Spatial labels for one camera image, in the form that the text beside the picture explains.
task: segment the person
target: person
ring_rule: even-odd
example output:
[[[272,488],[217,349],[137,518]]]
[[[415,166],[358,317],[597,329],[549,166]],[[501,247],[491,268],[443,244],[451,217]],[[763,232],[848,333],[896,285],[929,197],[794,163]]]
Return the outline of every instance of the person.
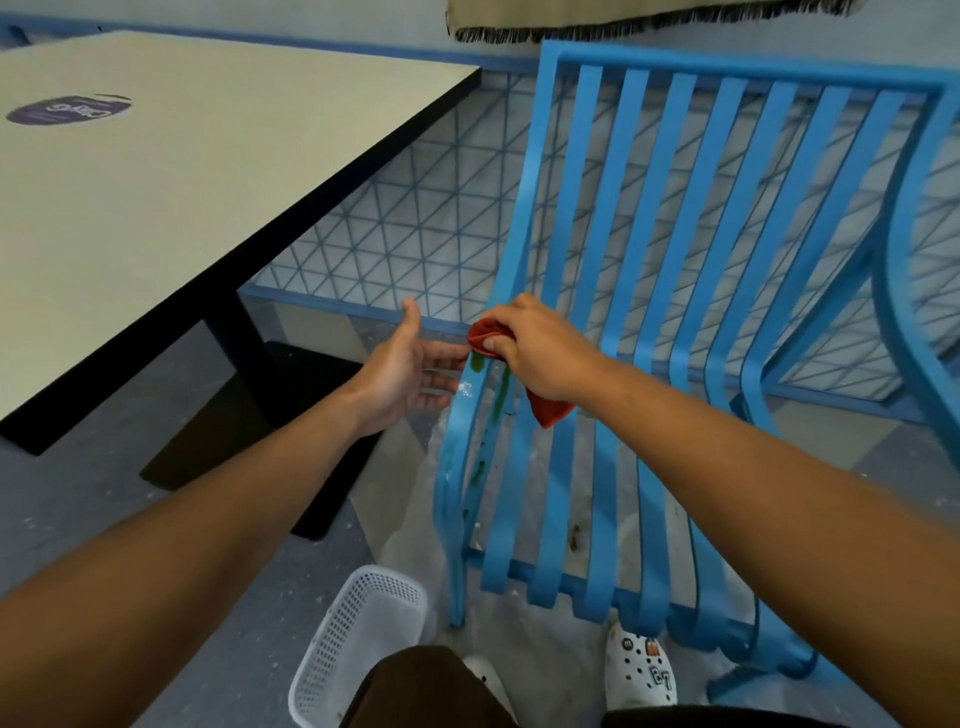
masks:
[[[955,533],[607,358],[530,296],[486,315],[516,340],[485,346],[533,392],[571,401],[616,433],[751,588],[894,718],[960,725]],[[0,725],[134,722],[271,559],[347,448],[414,407],[449,404],[468,349],[419,333],[407,300],[393,337],[343,387],[0,601]],[[486,667],[436,646],[397,653],[367,676],[344,724],[516,725],[484,683],[494,682]],[[608,713],[608,728],[773,724],[773,714],[637,710],[642,700],[622,691],[617,699],[611,707],[628,710]]]

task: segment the white crocs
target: white crocs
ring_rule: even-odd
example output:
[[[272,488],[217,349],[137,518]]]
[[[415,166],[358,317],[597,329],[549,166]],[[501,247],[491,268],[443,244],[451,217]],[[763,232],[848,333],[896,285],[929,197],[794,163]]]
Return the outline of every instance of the white crocs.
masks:
[[[652,637],[625,632],[620,622],[607,638],[604,684],[608,711],[677,704],[677,682],[663,647]]]
[[[507,691],[500,681],[500,676],[496,674],[496,670],[493,669],[493,665],[490,664],[490,660],[482,655],[468,655],[464,658],[464,665],[467,666],[470,672],[480,678],[481,682],[487,686],[487,690],[493,693],[496,702],[507,709],[507,713],[510,714],[510,717],[514,720],[514,723],[516,723],[514,706],[510,704]]]

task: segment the red cloth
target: red cloth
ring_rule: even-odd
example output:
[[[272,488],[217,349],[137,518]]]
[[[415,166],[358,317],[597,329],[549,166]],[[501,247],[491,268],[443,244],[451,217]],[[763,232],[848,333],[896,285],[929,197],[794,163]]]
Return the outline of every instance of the red cloth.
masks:
[[[514,333],[503,324],[496,322],[494,319],[481,319],[471,326],[467,332],[467,343],[470,344],[471,349],[481,356],[503,361],[502,356],[498,356],[483,347],[484,339],[489,339],[491,336],[509,336],[516,341]],[[530,409],[534,411],[534,417],[537,418],[537,422],[543,429],[549,429],[573,411],[573,405],[570,402],[545,400],[529,389],[527,390],[527,398],[530,400]]]

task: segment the hand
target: hand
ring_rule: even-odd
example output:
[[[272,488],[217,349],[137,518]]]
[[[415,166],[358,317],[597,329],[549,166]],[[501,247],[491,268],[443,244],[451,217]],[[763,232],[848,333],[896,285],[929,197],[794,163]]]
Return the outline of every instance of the hand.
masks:
[[[484,347],[506,359],[520,381],[548,400],[581,404],[584,384],[607,361],[567,319],[529,294],[480,318],[495,319],[514,333],[516,341],[492,336]]]
[[[420,339],[420,311],[413,299],[404,299],[403,321],[394,335],[374,349],[363,369],[340,389],[357,413],[358,437],[395,425],[415,407],[443,409],[450,404],[450,397],[422,390],[453,395],[460,377],[428,370],[461,372],[469,351],[466,346]]]

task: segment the purple circular sticker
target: purple circular sticker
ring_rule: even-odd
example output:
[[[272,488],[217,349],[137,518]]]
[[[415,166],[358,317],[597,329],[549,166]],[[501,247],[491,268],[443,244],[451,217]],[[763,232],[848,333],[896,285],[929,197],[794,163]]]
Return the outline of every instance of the purple circular sticker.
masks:
[[[54,124],[76,124],[79,121],[106,119],[129,109],[132,101],[126,96],[98,93],[95,96],[61,96],[14,109],[7,114],[7,121],[31,127],[48,127]]]

